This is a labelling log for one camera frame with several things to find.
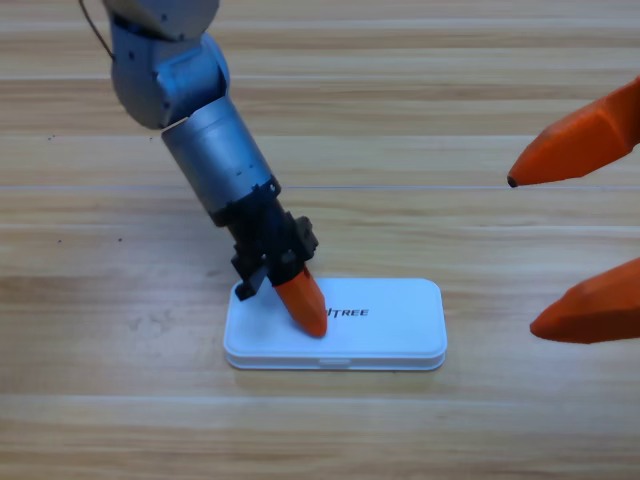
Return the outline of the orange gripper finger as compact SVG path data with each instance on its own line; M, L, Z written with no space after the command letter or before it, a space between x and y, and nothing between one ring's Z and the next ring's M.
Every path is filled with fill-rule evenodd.
M542 339L592 344L639 336L639 260L584 280L530 325Z

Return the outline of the orange gripper finger with dark tip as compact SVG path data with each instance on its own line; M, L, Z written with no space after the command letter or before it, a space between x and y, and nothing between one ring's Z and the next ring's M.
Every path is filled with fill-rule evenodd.
M639 80L572 112L545 128L507 175L510 187L588 175L639 144Z

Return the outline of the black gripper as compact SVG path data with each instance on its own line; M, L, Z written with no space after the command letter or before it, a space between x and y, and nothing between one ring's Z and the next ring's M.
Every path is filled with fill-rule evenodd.
M324 337L325 297L305 263L319 242L306 216L295 218L278 200L278 187L254 187L213 214L214 224L235 240L232 265L241 278L235 293L244 301L268 279L293 321L308 335Z

